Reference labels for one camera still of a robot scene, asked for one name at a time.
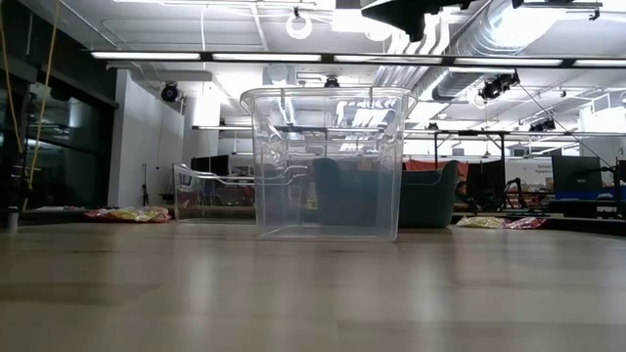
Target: ceiling light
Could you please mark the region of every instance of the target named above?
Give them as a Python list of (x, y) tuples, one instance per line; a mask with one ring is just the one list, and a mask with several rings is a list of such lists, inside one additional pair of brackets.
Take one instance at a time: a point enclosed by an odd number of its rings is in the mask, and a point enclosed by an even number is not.
[[(293, 22), (299, 19), (304, 20), (304, 27), (302, 27), (301, 29), (295, 29), (293, 27)], [(313, 22), (311, 21), (311, 18), (306, 15), (291, 15), (287, 20), (287, 23), (285, 23), (285, 30), (287, 31), (287, 34), (293, 39), (306, 39), (313, 32)]]
[(515, 73), (514, 68), (494, 68), (494, 67), (449, 67), (453, 73)]
[(439, 132), (439, 131), (426, 130), (426, 129), (406, 129), (406, 130), (404, 130), (404, 133), (406, 133), (406, 134), (420, 134), (420, 133), (434, 134), (435, 132)]
[(379, 128), (328, 128), (328, 132), (382, 132)]
[(439, 65), (441, 58), (415, 57), (403, 55), (335, 55), (339, 63)]
[(626, 66), (626, 60), (576, 60), (574, 66), (620, 67)]
[(237, 54), (237, 53), (221, 53), (213, 54), (214, 61), (235, 61), (235, 62), (320, 62), (321, 55), (310, 54)]
[(249, 126), (194, 126), (193, 129), (216, 130), (216, 131), (251, 131)]
[(467, 66), (559, 66), (561, 59), (457, 58), (455, 65)]
[(317, 8), (317, 2), (300, 0), (113, 0), (117, 3), (159, 4), (159, 5), (217, 5), (217, 6), (249, 6), (255, 4), (265, 7), (290, 8), (292, 6)]
[(151, 53), (151, 52), (93, 52), (91, 56), (94, 59), (103, 60), (172, 60), (172, 61), (188, 61), (199, 60), (199, 53)]

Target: spotlight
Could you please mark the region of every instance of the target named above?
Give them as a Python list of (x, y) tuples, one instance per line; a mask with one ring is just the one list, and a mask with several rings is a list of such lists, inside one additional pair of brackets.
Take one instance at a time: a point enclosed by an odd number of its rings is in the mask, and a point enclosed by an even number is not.
[(390, 0), (361, 10), (363, 17), (404, 30), (412, 42), (424, 37), (425, 14), (437, 15), (442, 7), (461, 5), (465, 10), (477, 0)]
[(160, 92), (160, 98), (163, 99), (164, 102), (174, 103), (178, 99), (178, 83), (176, 82), (165, 82), (165, 88)]
[(478, 92), (478, 96), (485, 101), (494, 100), (518, 83), (517, 71), (513, 74), (500, 74), (495, 79), (486, 80), (485, 86)]
[(327, 77), (326, 83), (324, 83), (324, 88), (339, 88), (339, 81), (336, 77)]

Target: box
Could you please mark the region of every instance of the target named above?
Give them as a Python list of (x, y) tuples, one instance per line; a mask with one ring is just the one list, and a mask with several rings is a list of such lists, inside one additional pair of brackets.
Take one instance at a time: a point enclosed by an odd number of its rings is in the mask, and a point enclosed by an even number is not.
[(401, 88), (269, 88), (242, 94), (252, 116), (256, 225), (262, 239), (378, 240), (397, 235)]

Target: rope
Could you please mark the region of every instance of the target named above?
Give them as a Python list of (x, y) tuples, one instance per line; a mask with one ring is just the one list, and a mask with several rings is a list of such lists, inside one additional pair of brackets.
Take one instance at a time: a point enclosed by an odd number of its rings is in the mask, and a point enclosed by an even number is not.
[[(57, 22), (59, 20), (59, 12), (61, 10), (61, 0), (56, 0), (57, 6), (55, 10), (55, 21), (52, 27), (52, 39), (50, 41), (50, 53), (48, 54), (48, 69), (46, 70), (46, 80), (44, 83), (44, 95), (41, 102), (41, 110), (39, 113), (39, 121), (37, 122), (37, 137), (35, 139), (35, 152), (32, 155), (32, 163), (30, 164), (30, 174), (28, 176), (28, 190), (32, 190), (32, 179), (34, 177), (35, 165), (37, 164), (37, 156), (39, 154), (39, 139), (41, 138), (41, 124), (43, 115), (46, 110), (46, 98), (48, 97), (48, 87), (50, 86), (50, 73), (52, 72), (52, 58), (55, 52), (55, 43), (57, 42)], [(26, 210), (28, 205), (28, 196), (23, 200), (22, 211)]]

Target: cable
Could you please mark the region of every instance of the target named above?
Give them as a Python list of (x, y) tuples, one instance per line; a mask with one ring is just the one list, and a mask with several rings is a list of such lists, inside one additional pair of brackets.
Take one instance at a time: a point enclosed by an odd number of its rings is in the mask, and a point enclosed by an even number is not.
[(160, 108), (160, 130), (158, 131), (158, 144), (156, 145), (156, 168), (160, 166), (160, 143), (163, 139), (163, 122), (165, 121), (165, 109), (168, 107), (161, 106)]
[(23, 153), (22, 138), (20, 138), (20, 128), (18, 128), (18, 118), (16, 117), (16, 108), (13, 105), (13, 93), (11, 91), (11, 74), (9, 72), (9, 58), (7, 56), (7, 39), (4, 35), (4, 19), (2, 9), (0, 9), (0, 36), (2, 37), (2, 59), (4, 60), (4, 72), (7, 80), (7, 94), (9, 95), (9, 106), (11, 107), (11, 117), (13, 118), (13, 128), (16, 133), (16, 141), (18, 141), (18, 151), (20, 155)]
[(222, 8), (218, 8), (218, 11), (223, 11), (225, 13), (231, 14), (231, 15), (235, 15), (235, 16), (241, 16), (241, 17), (258, 17), (258, 18), (281, 18), (281, 17), (289, 17), (293, 14), (293, 12), (288, 12), (286, 14), (268, 14), (268, 15), (253, 15), (253, 14), (245, 14), (245, 13), (241, 13), (238, 11), (231, 11), (226, 7), (222, 7)]
[[(28, 176), (28, 190), (32, 190), (32, 179), (35, 173), (35, 165), (37, 164), (37, 155), (39, 153), (39, 139), (41, 138), (41, 123), (43, 115), (46, 111), (46, 98), (48, 98), (48, 87), (50, 86), (50, 74), (52, 73), (52, 58), (55, 52), (55, 44), (57, 42), (57, 24), (59, 21), (59, 12), (61, 11), (61, 1), (56, 0), (55, 21), (52, 26), (52, 39), (50, 40), (50, 53), (48, 53), (48, 67), (46, 69), (46, 80), (44, 83), (44, 95), (41, 102), (41, 111), (39, 113), (39, 121), (37, 122), (37, 137), (35, 139), (35, 152), (32, 155), (32, 163), (30, 164), (30, 175)], [(26, 210), (28, 205), (28, 196), (23, 200), (22, 211)]]
[[(533, 102), (535, 102), (535, 104), (537, 105), (537, 107), (539, 107), (546, 115), (550, 116), (550, 113), (544, 109), (544, 107), (541, 106), (541, 104), (539, 104), (539, 102), (537, 102), (537, 100), (530, 94), (528, 93), (528, 91), (526, 90), (526, 88), (524, 88), (521, 84), (517, 84), (519, 86), (519, 88), (521, 88), (527, 95), (528, 97), (530, 97), (530, 99), (532, 99)], [(565, 128), (565, 126), (563, 126), (562, 124), (560, 124), (560, 122), (558, 122), (555, 118), (553, 118), (553, 121), (563, 130), (567, 131), (567, 129)], [(601, 156), (599, 156), (596, 152), (594, 152), (591, 148), (587, 147), (583, 141), (574, 136), (573, 134), (571, 135), (571, 137), (573, 137), (576, 142), (578, 142), (578, 144), (580, 144), (581, 146), (585, 147), (589, 152), (591, 152), (593, 155), (595, 155), (597, 158), (599, 158), (603, 163), (606, 164), (606, 166), (611, 167), (611, 164), (609, 164), (608, 162), (606, 162), (606, 160), (604, 160)]]
[[(204, 38), (204, 9), (205, 7), (200, 10), (200, 35), (202, 39), (202, 50), (206, 51), (206, 40)], [(202, 69), (206, 69), (206, 63), (202, 63)]]

